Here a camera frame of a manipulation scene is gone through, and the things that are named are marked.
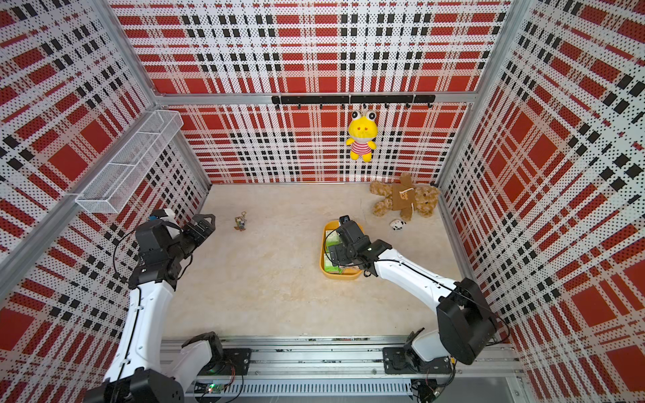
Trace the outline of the yellow plastic storage box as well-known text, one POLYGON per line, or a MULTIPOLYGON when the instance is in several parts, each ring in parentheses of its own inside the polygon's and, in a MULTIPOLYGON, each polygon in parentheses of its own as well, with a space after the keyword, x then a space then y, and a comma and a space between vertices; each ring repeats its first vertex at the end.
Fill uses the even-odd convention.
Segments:
POLYGON ((320 265, 319 265, 320 270, 330 280, 357 280, 362 275, 361 270, 357 266, 348 266, 347 264, 339 265, 344 268, 344 273, 342 275, 331 275, 331 274, 325 273, 323 270, 322 266, 324 265, 324 259, 331 260, 329 256, 326 254, 325 240, 326 238, 329 237, 331 233, 336 233, 336 230, 339 227, 340 225, 338 220, 329 222, 324 227, 324 233, 322 234, 321 254, 320 254, 320 265))

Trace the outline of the green tissue pack bottom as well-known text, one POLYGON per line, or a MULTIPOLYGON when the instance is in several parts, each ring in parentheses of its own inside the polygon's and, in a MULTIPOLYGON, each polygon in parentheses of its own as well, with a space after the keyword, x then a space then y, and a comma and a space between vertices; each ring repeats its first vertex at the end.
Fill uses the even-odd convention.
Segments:
POLYGON ((331 275, 342 275, 344 273, 344 268, 338 265, 335 265, 331 260, 324 259, 324 265, 322 267, 325 273, 331 275))

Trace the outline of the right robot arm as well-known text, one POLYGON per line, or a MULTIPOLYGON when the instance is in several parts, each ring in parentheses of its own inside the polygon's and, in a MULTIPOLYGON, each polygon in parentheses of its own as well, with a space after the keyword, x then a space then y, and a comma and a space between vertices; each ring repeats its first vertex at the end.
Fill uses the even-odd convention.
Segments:
POLYGON ((327 248, 334 265, 355 267, 387 280, 430 308, 435 329, 412 332, 400 349, 384 352, 386 373, 448 374, 454 362, 473 364, 494 344, 498 316, 469 278, 452 280, 418 265, 383 240, 372 241, 348 216, 334 230, 339 243, 327 248))

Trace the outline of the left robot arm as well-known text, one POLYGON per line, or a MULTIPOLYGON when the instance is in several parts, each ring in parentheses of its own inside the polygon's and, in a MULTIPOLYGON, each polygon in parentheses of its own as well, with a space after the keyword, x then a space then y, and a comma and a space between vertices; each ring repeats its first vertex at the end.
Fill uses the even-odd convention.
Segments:
POLYGON ((197 214, 179 226, 170 209, 153 211, 134 230, 139 261, 129 277, 129 306, 117 352, 100 386, 85 402, 187 402, 186 391, 203 369, 223 358, 216 333, 189 339, 171 366, 161 365, 161 339, 167 311, 193 257, 216 229, 213 214, 197 214))

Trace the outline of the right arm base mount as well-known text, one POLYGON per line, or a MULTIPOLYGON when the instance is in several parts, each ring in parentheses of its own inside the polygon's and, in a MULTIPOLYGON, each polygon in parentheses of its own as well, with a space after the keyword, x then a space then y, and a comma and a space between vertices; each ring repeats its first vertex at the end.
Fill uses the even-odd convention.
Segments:
POLYGON ((448 357, 424 361, 411 349, 389 347, 382 349, 386 374, 446 374, 452 373, 448 357))

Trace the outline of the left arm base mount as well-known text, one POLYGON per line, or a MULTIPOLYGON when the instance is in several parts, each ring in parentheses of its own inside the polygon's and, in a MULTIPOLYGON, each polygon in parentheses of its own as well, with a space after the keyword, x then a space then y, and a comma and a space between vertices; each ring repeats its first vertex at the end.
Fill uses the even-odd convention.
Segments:
POLYGON ((247 376, 250 367, 252 349, 224 349, 223 357, 215 364, 203 369, 200 376, 247 376))

